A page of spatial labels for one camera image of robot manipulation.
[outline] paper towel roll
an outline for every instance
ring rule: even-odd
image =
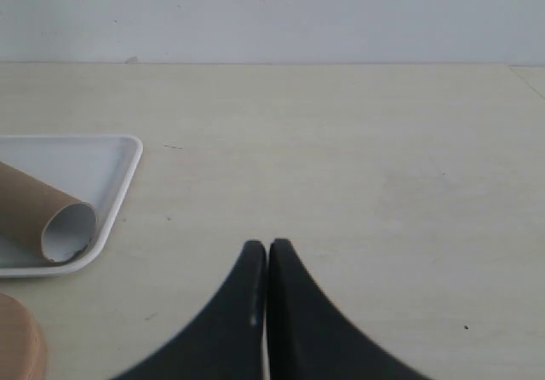
[[[0,162],[0,234],[50,262],[85,249],[96,214],[84,203]]]

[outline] plastic tray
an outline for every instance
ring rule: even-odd
[[[0,161],[91,203],[95,239],[74,260],[51,265],[0,236],[0,278],[71,273],[104,248],[140,160],[142,142],[132,135],[3,135]]]

